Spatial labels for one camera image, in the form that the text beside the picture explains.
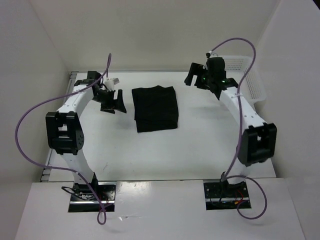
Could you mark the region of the black shorts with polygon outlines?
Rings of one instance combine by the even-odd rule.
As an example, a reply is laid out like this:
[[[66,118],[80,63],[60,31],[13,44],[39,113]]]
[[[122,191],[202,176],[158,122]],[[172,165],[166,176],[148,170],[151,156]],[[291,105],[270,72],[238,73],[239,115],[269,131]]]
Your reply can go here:
[[[160,85],[131,90],[138,133],[173,130],[178,127],[179,109],[173,86]]]

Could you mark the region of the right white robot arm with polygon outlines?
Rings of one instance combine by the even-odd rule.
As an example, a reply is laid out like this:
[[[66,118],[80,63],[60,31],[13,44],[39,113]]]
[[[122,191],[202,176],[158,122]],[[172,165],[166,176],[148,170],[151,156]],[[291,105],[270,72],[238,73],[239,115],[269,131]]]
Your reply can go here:
[[[241,85],[228,77],[222,57],[208,57],[205,64],[191,63],[184,83],[209,90],[223,103],[239,125],[239,137],[227,171],[221,175],[219,191],[230,197],[248,176],[249,167],[262,164],[274,156],[277,127],[261,118],[241,93]]]

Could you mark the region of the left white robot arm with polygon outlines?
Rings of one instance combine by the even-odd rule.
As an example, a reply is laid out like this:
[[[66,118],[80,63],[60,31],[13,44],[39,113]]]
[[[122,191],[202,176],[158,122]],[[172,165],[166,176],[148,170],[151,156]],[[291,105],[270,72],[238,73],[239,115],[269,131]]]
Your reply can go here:
[[[94,171],[89,167],[83,152],[85,135],[80,116],[90,101],[100,103],[102,112],[126,113],[123,91],[115,90],[118,78],[103,77],[97,71],[88,71],[87,77],[77,80],[65,103],[45,116],[47,140],[51,149],[60,155],[71,169],[77,193],[89,200],[96,199],[100,187]]]

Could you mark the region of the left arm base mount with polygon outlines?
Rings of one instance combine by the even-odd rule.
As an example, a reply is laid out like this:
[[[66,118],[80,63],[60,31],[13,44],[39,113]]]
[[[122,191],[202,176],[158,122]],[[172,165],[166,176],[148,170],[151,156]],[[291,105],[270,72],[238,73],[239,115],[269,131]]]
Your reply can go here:
[[[95,188],[97,197],[86,184],[74,184],[72,187],[63,186],[61,189],[70,195],[69,213],[102,212],[98,199],[107,213],[115,211],[116,182],[98,182]]]

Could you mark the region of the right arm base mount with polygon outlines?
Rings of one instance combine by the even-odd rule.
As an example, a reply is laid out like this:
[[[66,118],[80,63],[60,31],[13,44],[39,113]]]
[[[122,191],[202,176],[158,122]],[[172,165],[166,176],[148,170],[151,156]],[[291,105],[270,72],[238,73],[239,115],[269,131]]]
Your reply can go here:
[[[220,180],[203,182],[205,206],[207,211],[251,209],[249,192],[245,181],[231,185]]]

